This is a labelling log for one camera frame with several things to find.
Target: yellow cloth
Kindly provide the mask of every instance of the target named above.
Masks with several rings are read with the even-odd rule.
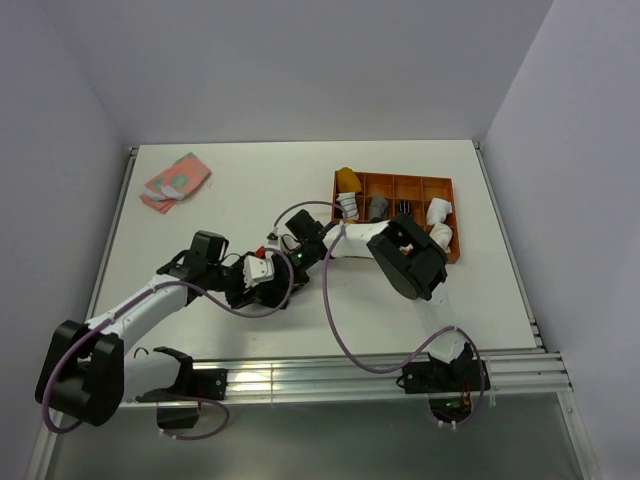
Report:
[[[361,192],[360,179],[349,167],[338,170],[338,193]]]

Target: tabletop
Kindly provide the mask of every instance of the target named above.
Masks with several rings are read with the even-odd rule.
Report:
[[[212,171],[198,192],[165,215],[144,205],[138,198],[144,183],[189,152]],[[273,221],[287,207],[331,200],[334,171],[344,166],[451,178],[461,250],[458,262],[447,266],[456,317],[451,323],[481,350],[535,348],[475,149],[463,140],[143,145],[129,179],[96,314],[144,286],[157,268],[188,248],[198,230],[228,238],[230,252],[266,245]],[[329,221],[329,207],[306,208],[320,222]],[[196,359],[341,354],[325,316],[320,268],[312,267],[311,282],[272,316],[243,319],[199,298],[138,345],[168,346]],[[338,329],[354,353],[410,352],[426,338],[415,309],[371,259],[333,260],[329,296]]]

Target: gray wall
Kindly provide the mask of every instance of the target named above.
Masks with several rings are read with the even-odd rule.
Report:
[[[0,0],[0,449],[22,478],[51,332],[83,319],[123,173],[119,135],[35,0]]]
[[[551,0],[42,0],[133,143],[485,136]]]
[[[556,0],[485,159],[606,478],[640,477],[640,3]]]

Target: gray floor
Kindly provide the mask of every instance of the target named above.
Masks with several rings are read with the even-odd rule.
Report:
[[[580,478],[555,395],[497,401],[457,433],[416,400],[233,407],[228,429],[199,442],[159,437],[153,411],[121,409],[60,442],[50,478]]]

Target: brown wooden tray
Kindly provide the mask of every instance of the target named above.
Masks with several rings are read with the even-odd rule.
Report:
[[[360,220],[357,223],[369,223],[367,213],[371,197],[380,195],[385,197],[389,202],[387,210],[387,220],[393,218],[399,213],[399,205],[403,200],[411,202],[411,216],[413,220],[420,225],[427,233],[433,228],[427,225],[426,215],[431,200],[434,198],[442,198],[451,202],[453,213],[447,216],[445,224],[453,230],[453,237],[449,248],[451,252],[447,253],[449,263],[456,263],[460,258],[460,241],[458,239],[458,224],[456,221],[456,204],[453,198],[453,182],[450,178],[438,177],[414,177],[411,175],[391,175],[387,173],[368,173],[355,172],[360,183],[362,183],[362,192],[356,195],[358,204],[358,213]],[[338,183],[337,172],[333,176],[333,201],[337,202]],[[342,213],[334,208],[333,218],[340,220]]]

